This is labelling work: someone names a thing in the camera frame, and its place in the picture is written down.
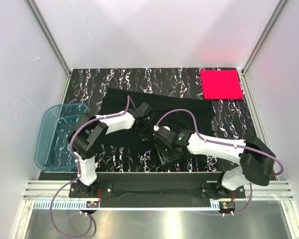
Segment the black t shirt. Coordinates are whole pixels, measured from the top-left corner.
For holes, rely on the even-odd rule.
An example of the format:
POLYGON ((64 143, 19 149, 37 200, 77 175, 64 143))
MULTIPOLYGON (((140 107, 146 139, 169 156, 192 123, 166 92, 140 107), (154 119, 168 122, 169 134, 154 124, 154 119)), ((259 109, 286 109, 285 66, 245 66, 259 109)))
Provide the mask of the black t shirt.
MULTIPOLYGON (((212 102, 209 100, 196 100, 176 98, 156 94, 130 92, 108 88, 102 100, 100 115, 116 114, 126 108, 127 96, 130 96, 137 107, 147 103, 154 110, 152 123, 156 124, 167 112, 175 109, 186 109, 193 113, 197 122, 199 133, 213 136, 212 120, 215 116, 212 102)), ((135 129, 120 130, 106 135, 101 144, 123 147, 130 150, 148 151, 154 149, 149 141, 142 141, 135 129)))

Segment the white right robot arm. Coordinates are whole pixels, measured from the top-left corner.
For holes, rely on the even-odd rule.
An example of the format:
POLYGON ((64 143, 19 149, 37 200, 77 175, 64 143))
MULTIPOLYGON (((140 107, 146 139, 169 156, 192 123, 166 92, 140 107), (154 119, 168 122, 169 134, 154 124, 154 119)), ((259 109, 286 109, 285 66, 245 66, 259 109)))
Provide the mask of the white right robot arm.
POLYGON ((213 156, 237 164, 234 169, 222 172, 216 183, 202 188, 207 198, 231 197, 243 185, 268 186, 270 182, 275 156, 259 138, 251 142, 229 140, 191 130, 177 133, 166 126, 155 126, 152 139, 162 168, 195 155, 213 156))

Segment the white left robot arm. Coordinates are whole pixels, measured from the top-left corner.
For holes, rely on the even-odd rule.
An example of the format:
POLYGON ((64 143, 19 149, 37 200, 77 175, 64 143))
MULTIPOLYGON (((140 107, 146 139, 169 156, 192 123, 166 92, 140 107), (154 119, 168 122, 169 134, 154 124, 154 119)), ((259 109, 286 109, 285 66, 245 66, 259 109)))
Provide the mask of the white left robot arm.
POLYGON ((142 141, 153 134, 151 120, 154 109, 143 102, 139 107, 126 107, 123 111, 110 115, 85 113, 68 137, 69 151, 77 165, 77 181, 80 191, 86 197, 93 197, 98 190, 95 171, 97 146, 105 136, 117 131, 135 129, 142 141))

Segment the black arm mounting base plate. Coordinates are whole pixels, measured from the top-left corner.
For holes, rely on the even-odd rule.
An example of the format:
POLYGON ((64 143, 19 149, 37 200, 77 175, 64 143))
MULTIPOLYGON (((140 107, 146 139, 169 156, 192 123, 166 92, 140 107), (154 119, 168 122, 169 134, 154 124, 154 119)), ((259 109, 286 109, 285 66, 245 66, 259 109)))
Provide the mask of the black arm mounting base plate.
POLYGON ((243 186, 230 191, 220 185, 219 172, 161 172, 161 173, 98 173, 97 180, 87 191, 72 183, 71 198, 118 198, 119 196, 179 195, 202 199, 244 198, 243 186))

